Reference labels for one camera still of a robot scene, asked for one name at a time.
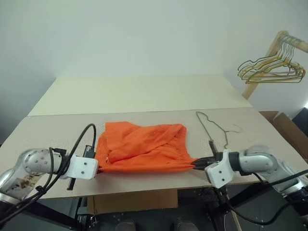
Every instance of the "white wall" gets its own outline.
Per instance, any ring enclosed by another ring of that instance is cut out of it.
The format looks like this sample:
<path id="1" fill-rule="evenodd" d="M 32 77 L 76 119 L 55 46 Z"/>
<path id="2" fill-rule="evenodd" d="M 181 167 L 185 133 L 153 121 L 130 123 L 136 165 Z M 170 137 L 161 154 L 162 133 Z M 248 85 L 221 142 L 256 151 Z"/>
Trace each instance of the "white wall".
<path id="1" fill-rule="evenodd" d="M 308 40 L 307 23 L 307 0 L 3 0 L 0 143 L 56 77 L 223 73 L 242 92 L 238 65 L 279 30 Z M 294 60 L 308 69 L 308 54 Z M 307 89 L 263 84 L 251 102 L 292 116 Z"/>

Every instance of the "floor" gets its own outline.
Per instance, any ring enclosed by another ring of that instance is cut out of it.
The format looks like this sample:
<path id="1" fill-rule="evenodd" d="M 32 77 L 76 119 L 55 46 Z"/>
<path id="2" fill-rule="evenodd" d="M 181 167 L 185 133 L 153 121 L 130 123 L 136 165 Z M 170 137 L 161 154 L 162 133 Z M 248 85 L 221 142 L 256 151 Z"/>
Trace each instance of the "floor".
<path id="1" fill-rule="evenodd" d="M 229 195 L 237 194 L 243 190 L 246 186 L 237 185 L 229 186 Z M 179 195 L 183 195 L 187 192 L 179 192 Z M 200 189 L 191 189 L 190 192 L 194 193 L 198 197 Z M 42 200 L 42 204 L 49 206 L 57 211 L 69 215 L 72 199 L 66 200 Z M 259 198 L 249 202 L 238 208 L 242 214 L 250 216 L 257 220 L 268 220 L 277 209 L 285 203 L 284 199 L 281 198 L 274 190 L 260 196 Z M 185 218 L 192 221 L 199 230 L 201 231 L 213 231 L 213 226 L 210 220 L 207 218 L 203 206 L 201 204 L 182 204 L 177 209 L 157 209 L 157 210 L 146 210 L 139 212 L 125 212 L 125 213 L 113 213 L 100 215 L 100 226 L 96 230 L 100 231 L 113 231 L 115 226 L 122 220 L 133 219 L 138 223 L 138 228 L 140 231 L 169 231 L 172 222 L 176 218 Z M 278 218 L 278 220 L 272 225 L 259 226 L 252 224 L 239 218 L 241 227 L 243 231 L 304 231 L 305 228 L 301 224 L 300 217 L 297 213 L 290 207 L 286 209 Z M 20 214 L 3 228 L 3 231 L 66 231 L 68 229 L 49 224 L 45 221 L 38 220 L 36 218 L 29 217 L 27 215 Z M 225 230 L 226 231 L 236 231 L 236 227 L 231 218 L 231 214 L 227 214 L 225 218 Z"/>

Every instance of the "clothing rack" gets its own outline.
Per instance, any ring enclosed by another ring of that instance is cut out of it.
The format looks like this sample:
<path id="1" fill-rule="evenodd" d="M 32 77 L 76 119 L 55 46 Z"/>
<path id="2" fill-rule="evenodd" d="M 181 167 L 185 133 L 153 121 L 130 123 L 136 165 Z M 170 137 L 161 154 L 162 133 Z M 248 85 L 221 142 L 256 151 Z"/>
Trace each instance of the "clothing rack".
<path id="1" fill-rule="evenodd" d="M 289 35 L 289 33 L 287 31 L 278 32 L 276 38 L 274 39 L 274 41 L 272 42 L 272 44 L 269 48 L 269 51 L 266 53 L 266 56 L 275 55 L 277 53 L 278 46 L 279 46 L 279 38 L 283 35 Z M 286 43 L 290 44 L 291 46 L 298 48 L 301 51 L 308 53 L 308 42 L 301 41 L 298 44 L 293 44 L 292 40 L 289 40 Z M 242 94 L 244 96 L 244 98 L 248 100 L 257 86 L 258 86 L 258 83 L 248 83 L 247 86 L 246 86 L 246 89 L 244 90 L 244 92 Z"/>

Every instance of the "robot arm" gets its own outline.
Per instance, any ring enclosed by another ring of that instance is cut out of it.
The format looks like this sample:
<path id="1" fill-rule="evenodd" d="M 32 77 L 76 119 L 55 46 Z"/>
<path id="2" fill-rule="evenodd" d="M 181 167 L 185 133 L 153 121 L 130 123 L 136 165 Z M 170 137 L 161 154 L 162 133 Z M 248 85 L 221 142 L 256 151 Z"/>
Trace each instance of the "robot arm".
<path id="1" fill-rule="evenodd" d="M 255 145 L 241 152 L 224 150 L 222 160 L 205 168 L 206 176 L 216 188 L 221 188 L 233 179 L 238 171 L 243 175 L 257 173 L 268 183 L 296 174 L 284 161 L 277 159 L 267 146 Z M 306 176 L 273 184 L 272 187 L 287 201 L 308 201 L 308 179 Z M 307 222 L 308 208 L 306 205 L 294 205 L 295 210 Z"/>
<path id="2" fill-rule="evenodd" d="M 57 174 L 66 162 L 65 150 L 53 154 L 53 174 Z M 73 155 L 61 179 L 79 178 L 90 180 L 95 177 L 98 161 Z M 25 199 L 42 175 L 51 171 L 51 156 L 47 149 L 31 149 L 23 152 L 14 168 L 0 176 L 0 201 L 16 204 Z"/>

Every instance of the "orange cloth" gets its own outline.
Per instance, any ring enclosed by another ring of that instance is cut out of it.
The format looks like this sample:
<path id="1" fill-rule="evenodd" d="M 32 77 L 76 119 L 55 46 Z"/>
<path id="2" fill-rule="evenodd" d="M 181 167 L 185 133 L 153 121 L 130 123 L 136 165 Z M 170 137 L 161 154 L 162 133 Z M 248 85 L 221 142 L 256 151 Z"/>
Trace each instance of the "orange cloth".
<path id="1" fill-rule="evenodd" d="M 193 168 L 182 124 L 141 127 L 129 122 L 105 124 L 95 158 L 104 172 L 169 172 Z"/>

